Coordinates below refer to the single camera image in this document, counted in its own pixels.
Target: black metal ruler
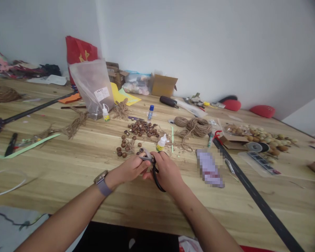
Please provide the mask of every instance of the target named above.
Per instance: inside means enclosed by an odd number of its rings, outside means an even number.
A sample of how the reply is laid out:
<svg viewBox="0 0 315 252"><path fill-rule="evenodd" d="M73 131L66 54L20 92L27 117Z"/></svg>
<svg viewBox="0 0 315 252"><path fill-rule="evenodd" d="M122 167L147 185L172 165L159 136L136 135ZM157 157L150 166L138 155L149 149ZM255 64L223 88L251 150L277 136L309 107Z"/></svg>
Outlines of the black metal ruler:
<svg viewBox="0 0 315 252"><path fill-rule="evenodd" d="M270 208L270 206L266 203L266 201L263 199L263 197L259 194L259 192L256 190L256 188L252 185L252 183L249 181L249 179L245 176L245 174L242 172L242 170L239 168L239 166L236 164L236 162L232 159L232 157L229 155L229 153L226 151L226 149L221 145L221 143L217 140L213 140L216 147L224 154L225 158L227 158L231 165L233 166L233 169L236 173L236 176L239 178L240 182L243 184L245 189L248 191L254 202L257 204L257 206L260 208L262 213L265 215L267 220L270 222L274 230L277 232L281 240L284 242L284 244L287 246L289 251L292 252L304 252L302 247L298 244L298 242L295 240L295 238L291 235L291 233L287 230L287 228L284 226L284 224L279 220L279 218L275 215L273 210Z"/></svg>

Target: cardboard box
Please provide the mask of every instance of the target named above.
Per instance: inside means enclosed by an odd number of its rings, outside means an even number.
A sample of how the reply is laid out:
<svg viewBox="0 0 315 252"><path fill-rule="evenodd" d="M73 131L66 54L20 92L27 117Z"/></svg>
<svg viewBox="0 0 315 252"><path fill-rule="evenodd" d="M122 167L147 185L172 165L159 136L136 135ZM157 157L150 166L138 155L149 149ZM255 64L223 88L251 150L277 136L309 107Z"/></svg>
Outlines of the cardboard box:
<svg viewBox="0 0 315 252"><path fill-rule="evenodd" d="M249 141L244 136L233 136L229 134L224 134L219 138L224 146L228 149L237 149L242 151L247 151L248 148L245 146Z"/></svg>
<svg viewBox="0 0 315 252"><path fill-rule="evenodd" d="M119 70L118 63L106 62L106 67L110 81L117 85L118 90L121 89L125 83L125 77L129 75L129 73Z"/></svg>
<svg viewBox="0 0 315 252"><path fill-rule="evenodd" d="M155 74L150 78L150 85L152 87L152 95L171 97L173 90L176 88L176 82L178 78L163 76Z"/></svg>

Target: red bag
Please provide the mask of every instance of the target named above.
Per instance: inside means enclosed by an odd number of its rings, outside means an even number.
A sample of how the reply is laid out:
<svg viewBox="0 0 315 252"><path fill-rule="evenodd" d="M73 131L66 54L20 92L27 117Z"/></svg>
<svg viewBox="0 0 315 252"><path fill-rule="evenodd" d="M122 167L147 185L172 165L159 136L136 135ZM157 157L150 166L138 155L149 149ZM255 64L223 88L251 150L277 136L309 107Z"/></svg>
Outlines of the red bag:
<svg viewBox="0 0 315 252"><path fill-rule="evenodd" d="M74 85L76 90L76 85L74 80L71 77L69 64L84 62L84 61L94 61L98 59L98 49L97 47L91 45L88 42L79 40L77 38L66 36L66 61L68 62L68 70L70 75L70 82Z"/></svg>

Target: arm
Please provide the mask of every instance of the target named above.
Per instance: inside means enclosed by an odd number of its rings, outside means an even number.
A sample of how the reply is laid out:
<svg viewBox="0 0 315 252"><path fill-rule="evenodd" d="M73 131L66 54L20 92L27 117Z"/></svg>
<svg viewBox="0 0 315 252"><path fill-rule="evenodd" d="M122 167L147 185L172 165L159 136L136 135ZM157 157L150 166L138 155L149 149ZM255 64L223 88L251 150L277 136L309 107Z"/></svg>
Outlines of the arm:
<svg viewBox="0 0 315 252"><path fill-rule="evenodd" d="M242 251L227 230L184 183L179 168L169 156L164 152L151 152L151 154L155 157L159 168L157 174L159 183L170 193L189 219L203 251ZM145 173L143 179L153 180L153 175Z"/></svg>
<svg viewBox="0 0 315 252"><path fill-rule="evenodd" d="M149 161L143 162L139 156L131 156L107 174L105 183L114 190L118 185L135 179L149 165ZM88 225L104 199L98 187L91 185L46 220L16 251L65 251Z"/></svg>

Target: wood grain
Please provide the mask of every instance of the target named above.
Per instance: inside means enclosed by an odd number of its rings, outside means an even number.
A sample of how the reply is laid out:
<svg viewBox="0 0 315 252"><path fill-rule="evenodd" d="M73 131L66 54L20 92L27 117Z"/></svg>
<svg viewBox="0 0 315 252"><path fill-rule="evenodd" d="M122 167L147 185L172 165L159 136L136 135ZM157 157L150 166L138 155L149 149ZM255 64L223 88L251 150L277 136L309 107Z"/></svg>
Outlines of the wood grain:
<svg viewBox="0 0 315 252"><path fill-rule="evenodd" d="M14 80L0 79L0 85L10 86L32 98L49 98L71 92L67 86L32 84ZM192 115L184 109L167 107L155 96L139 96L142 101L130 106L131 115L146 118L149 106L155 106L152 122L162 130L171 133L168 119ZM37 105L21 101L0 104L0 117L7 118ZM0 133L0 154L3 155L12 133L19 134L18 140L30 138L48 128L63 127L72 122L76 113L61 110L57 103L8 124ZM238 155L229 150L230 155L240 166L275 214L299 242L305 251L315 251L315 174L306 167L307 162L315 160L315 149L310 148L311 137L276 121L252 114L249 111L232 112L225 109L208 108L206 119L213 118L224 124L236 122L228 115L241 118L245 124L263 127L267 132L282 133L299 140L300 148L292 147L289 153L282 153L274 167L282 175L263 178ZM103 170L112 170L124 159L114 153L120 146L121 135L130 121L111 119L109 122L88 119L72 140L65 135L48 141L13 159L0 159L1 169L20 169L28 175L28 183L21 188L0 196L0 205L8 205L40 212L54 213L73 197L88 187ZM152 151L154 142L142 137L137 140ZM187 143L195 150L205 148L208 137L194 137ZM207 186L199 176L195 152L187 152L175 147L174 153L166 147L167 153L178 164L182 177L199 200L215 215L241 245L287 251L286 246L276 234L270 223L254 203L243 185L229 175L222 165L221 174L224 189ZM0 174L0 192L19 183L20 177L13 174ZM193 232L182 212L167 193L161 193L154 183L142 180L119 186L97 211L93 220L136 227L147 230L193 236Z"/></svg>

